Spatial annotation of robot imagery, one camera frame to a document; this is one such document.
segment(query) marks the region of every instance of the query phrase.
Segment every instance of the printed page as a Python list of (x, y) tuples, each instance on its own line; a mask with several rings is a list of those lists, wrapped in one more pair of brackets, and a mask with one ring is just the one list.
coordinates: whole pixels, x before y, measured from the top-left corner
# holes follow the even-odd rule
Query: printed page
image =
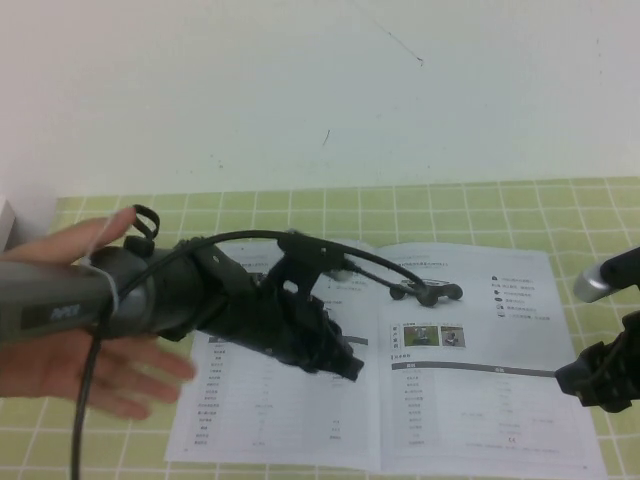
[[(272, 243), (224, 245), (251, 272), (282, 257)], [(198, 333), (196, 379), (184, 388), (167, 449), (171, 461), (380, 465), (377, 321), (370, 284), (321, 277), (313, 291), (365, 362), (354, 383)]]
[(384, 471), (606, 476), (589, 411), (553, 377), (575, 354), (546, 254), (438, 244), (379, 253), (438, 294), (425, 307), (375, 287)]

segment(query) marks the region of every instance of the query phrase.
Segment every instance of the black cord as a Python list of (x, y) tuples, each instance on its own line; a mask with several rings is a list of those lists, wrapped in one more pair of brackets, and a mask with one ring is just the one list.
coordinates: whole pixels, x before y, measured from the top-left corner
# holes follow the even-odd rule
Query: black cord
[[(136, 209), (136, 210), (137, 210), (137, 213), (142, 213), (144, 215), (147, 214), (146, 211), (141, 211), (139, 209)], [(140, 222), (137, 222), (135, 226), (136, 228), (140, 229), (138, 226), (138, 223)], [(145, 228), (147, 231), (145, 232), (141, 230), (141, 232), (145, 234), (147, 238), (149, 238), (149, 235), (151, 235), (152, 237), (155, 237), (155, 235), (157, 235), (157, 231), (158, 231), (157, 228), (154, 230), (154, 232), (151, 232), (148, 229), (148, 227), (145, 227)], [(123, 299), (127, 295), (129, 295), (129, 293), (131, 293), (136, 287), (138, 287), (142, 282), (147, 280), (149, 277), (151, 277), (151, 275), (156, 273), (162, 267), (164, 267), (165, 265), (169, 264), (174, 260), (177, 260), (181, 256), (189, 255), (201, 248), (209, 247), (209, 246), (215, 245), (216, 243), (228, 242), (231, 240), (242, 240), (242, 239), (249, 239), (249, 238), (281, 240), (281, 239), (290, 238), (291, 235), (292, 235), (291, 233), (271, 231), (271, 230), (242, 230), (238, 232), (221, 233), (219, 235), (213, 235), (211, 237), (194, 240), (184, 245), (181, 248), (176, 248), (171, 253), (161, 258), (160, 260), (158, 260), (156, 263), (150, 265), (140, 275), (132, 278), (127, 284), (125, 284), (123, 288), (121, 288), (118, 291), (118, 298), (120, 299), (120, 302), (122, 302)], [(332, 242), (330, 240), (321, 240), (321, 239), (316, 239), (316, 240), (318, 240), (319, 243), (322, 243), (325, 247), (336, 248), (340, 250), (342, 253), (344, 253), (345, 255), (351, 255), (353, 257), (357, 257), (362, 260), (375, 263), (382, 267), (386, 267), (389, 270), (392, 270), (402, 275), (403, 277), (408, 278), (418, 286), (425, 286), (422, 279), (416, 276), (414, 273), (382, 257), (359, 250), (357, 248)], [(365, 277), (375, 280), (376, 282), (379, 282), (387, 287), (400, 288), (403, 291), (407, 291), (407, 293), (410, 293), (410, 294), (415, 293), (415, 291), (412, 289), (409, 289), (401, 285), (396, 285), (394, 283), (388, 282), (378, 277), (377, 275), (369, 273), (363, 270), (362, 268), (356, 266), (355, 264), (353, 264), (353, 262), (348, 261), (348, 264), (350, 269), (355, 273), (361, 274)], [(82, 382), (80, 385), (80, 392), (78, 394), (78, 399), (76, 402), (75, 419), (73, 423), (73, 434), (72, 434), (72, 440), (71, 440), (71, 480), (80, 480), (80, 454), (81, 454), (81, 447), (82, 447), (82, 428), (84, 424), (84, 417), (85, 417), (85, 412), (87, 408), (87, 402), (89, 399), (89, 393), (91, 390), (91, 381), (93, 378), (93, 372), (95, 369), (96, 361), (98, 359), (98, 354), (100, 353), (102, 338), (104, 336), (103, 332), (106, 330), (109, 319), (111, 317), (111, 305), (112, 303), (110, 301), (108, 302), (108, 305), (105, 306), (104, 313), (101, 316), (98, 326), (94, 332), (93, 339), (91, 342), (91, 347), (89, 349), (89, 353), (87, 354), (87, 359), (85, 361), (84, 372), (82, 375)]]

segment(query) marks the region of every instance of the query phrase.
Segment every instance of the white string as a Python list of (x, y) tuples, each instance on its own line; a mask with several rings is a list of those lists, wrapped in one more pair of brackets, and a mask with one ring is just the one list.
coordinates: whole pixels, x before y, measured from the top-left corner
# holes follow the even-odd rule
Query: white string
[(103, 277), (105, 277), (107, 279), (107, 282), (109, 282), (109, 289), (111, 290), (111, 297), (112, 297), (112, 309), (111, 309), (111, 316), (113, 317), (117, 312), (118, 312), (118, 308), (120, 308), (120, 297), (118, 295), (118, 287), (116, 286), (116, 281), (113, 279), (113, 277), (106, 271), (96, 267), (95, 265), (93, 265), (91, 263), (91, 256), (93, 255), (93, 252), (96, 249), (96, 246), (98, 245), (98, 243), (100, 242), (100, 240), (102, 239), (102, 236), (104, 235), (104, 233), (107, 231), (107, 229), (109, 228), (109, 226), (113, 223), (113, 219), (116, 217), (116, 213), (112, 214), (106, 222), (104, 222), (104, 225), (102, 226), (102, 230), (100, 230), (100, 232), (94, 237), (94, 239), (91, 241), (91, 243), (89, 244), (89, 247), (87, 248), (87, 251), (84, 254), (84, 257), (82, 257), (80, 259), (80, 261), (78, 262), (80, 265), (82, 265), (83, 267), (92, 270), (96, 273), (99, 273), (100, 275), (102, 275)]

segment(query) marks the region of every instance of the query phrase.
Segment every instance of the human hand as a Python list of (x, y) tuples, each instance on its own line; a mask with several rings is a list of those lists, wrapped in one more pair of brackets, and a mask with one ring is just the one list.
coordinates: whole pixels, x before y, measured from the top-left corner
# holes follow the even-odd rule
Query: human hand
[[(133, 208), (118, 212), (96, 248), (123, 236), (134, 220)], [(85, 254), (106, 221), (92, 219), (71, 226), (10, 250), (0, 255), (0, 261), (70, 264)], [(72, 330), (0, 349), (0, 397), (53, 396), (75, 401), (91, 340), (88, 332)], [(140, 396), (175, 402), (179, 387), (141, 372), (139, 367), (145, 366), (177, 380), (189, 380), (195, 374), (191, 362), (162, 350), (151, 336), (105, 340), (96, 363), (89, 405), (118, 417), (141, 420), (150, 410)]]

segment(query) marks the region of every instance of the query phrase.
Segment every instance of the table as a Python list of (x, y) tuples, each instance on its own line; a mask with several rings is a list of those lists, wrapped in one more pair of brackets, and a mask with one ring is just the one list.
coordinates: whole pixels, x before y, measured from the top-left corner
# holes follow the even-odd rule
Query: table
[[(180, 238), (214, 232), (295, 227), (311, 235), (362, 239), (376, 246), (437, 241), (544, 250), (551, 255), (576, 352), (613, 340), (622, 316), (640, 308), (640, 297), (632, 289), (591, 305), (571, 294), (583, 268), (640, 243), (638, 177), (61, 198), (52, 230), (132, 203), (158, 211), (158, 244), (165, 247)], [(187, 353), (190, 338), (166, 344)], [(137, 423), (91, 411), (84, 434), (83, 479), (370, 477), (316, 466), (167, 464), (163, 455), (174, 408), (158, 406), (148, 420)], [(617, 415), (598, 409), (592, 413), (610, 477), (640, 476), (640, 409)], [(0, 400), (0, 479), (66, 479), (72, 415), (73, 405), (56, 399)]]

